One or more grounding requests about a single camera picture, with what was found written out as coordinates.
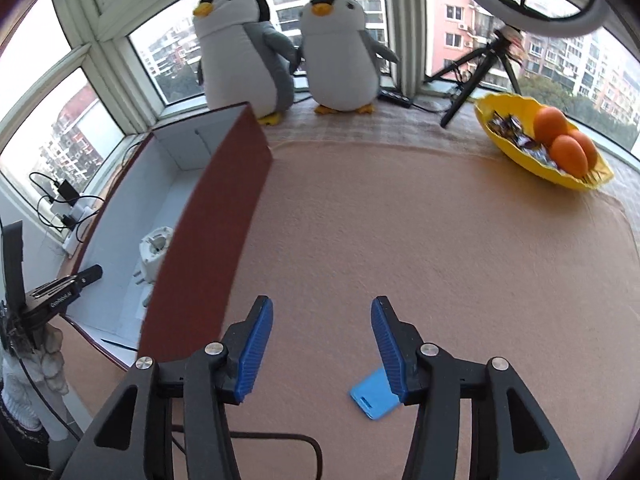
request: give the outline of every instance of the penguin foot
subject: penguin foot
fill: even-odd
[[[373,105],[371,103],[369,103],[368,105],[364,105],[364,106],[361,106],[360,108],[358,108],[356,110],[356,113],[359,113],[359,114],[372,114],[373,110],[375,110],[375,108],[373,107]]]
[[[325,115],[325,114],[337,114],[338,110],[334,110],[333,108],[329,108],[329,107],[324,106],[324,105],[318,105],[316,107],[316,109],[314,110],[314,112],[316,114]]]
[[[273,114],[265,115],[258,119],[258,124],[262,126],[276,126],[280,124],[282,120],[282,114],[280,112],[274,112]]]

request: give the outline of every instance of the stuffed animal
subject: stuffed animal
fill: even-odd
[[[399,59],[369,35],[365,22],[356,0],[311,0],[303,7],[295,66],[305,59],[309,92],[319,104],[316,113],[372,113],[380,90],[376,55],[393,63]]]
[[[249,101],[260,124],[279,123],[293,104],[296,48],[271,25],[266,0],[200,0],[193,15],[209,108]]]

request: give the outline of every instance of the yellow bowl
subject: yellow bowl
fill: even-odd
[[[537,176],[549,180],[554,184],[565,186],[570,189],[586,191],[589,189],[597,189],[613,178],[613,171],[598,153],[598,161],[595,167],[582,179],[575,178],[567,173],[561,173],[554,168],[544,166],[535,158],[526,153],[521,152],[514,144],[499,135],[494,134],[487,126],[494,115],[494,111],[498,112],[502,117],[513,115],[518,118],[524,132],[535,138],[533,134],[533,117],[536,112],[542,108],[538,101],[531,97],[522,97],[516,94],[488,94],[476,101],[476,117],[486,134],[500,148],[505,155],[511,160],[522,166],[525,170]],[[571,121],[567,121],[572,128],[579,130]]]

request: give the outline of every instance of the metal screw head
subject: metal screw head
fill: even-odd
[[[494,357],[491,359],[491,366],[496,370],[500,370],[501,372],[505,371],[509,368],[509,362],[504,357]]]
[[[420,346],[420,353],[428,357],[434,357],[438,355],[439,351],[440,349],[433,343],[425,343],[422,346]]]
[[[151,365],[154,363],[154,360],[151,357],[140,357],[136,361],[136,368],[138,370],[146,370],[147,368],[151,368]]]
[[[208,355],[218,355],[222,354],[222,351],[225,349],[225,346],[222,343],[213,342],[209,343],[204,347],[204,353]]]

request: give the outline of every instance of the orange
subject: orange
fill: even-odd
[[[549,156],[558,165],[558,168],[575,178],[582,178],[589,173],[587,156],[573,137],[557,136],[549,148]]]
[[[587,156],[589,169],[592,170],[598,161],[598,150],[591,138],[580,130],[569,130],[566,134],[578,141],[578,144],[580,144],[584,154]]]
[[[566,117],[552,106],[540,108],[533,117],[533,134],[536,140],[545,146],[551,146],[554,139],[566,135],[567,130]]]

